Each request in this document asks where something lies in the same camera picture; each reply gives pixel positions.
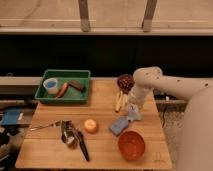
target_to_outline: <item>black wall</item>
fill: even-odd
[[[166,75],[213,76],[213,37],[0,35],[0,75],[89,69],[118,76],[159,66]]]

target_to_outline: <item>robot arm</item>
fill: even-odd
[[[143,104],[153,88],[188,101],[178,153],[177,171],[213,168],[213,81],[200,78],[163,76],[158,67],[134,72],[135,85],[129,101]]]
[[[200,90],[213,86],[210,79],[164,76],[158,67],[137,69],[133,78],[135,85],[129,93],[129,100],[136,104],[143,104],[153,88],[188,101]]]

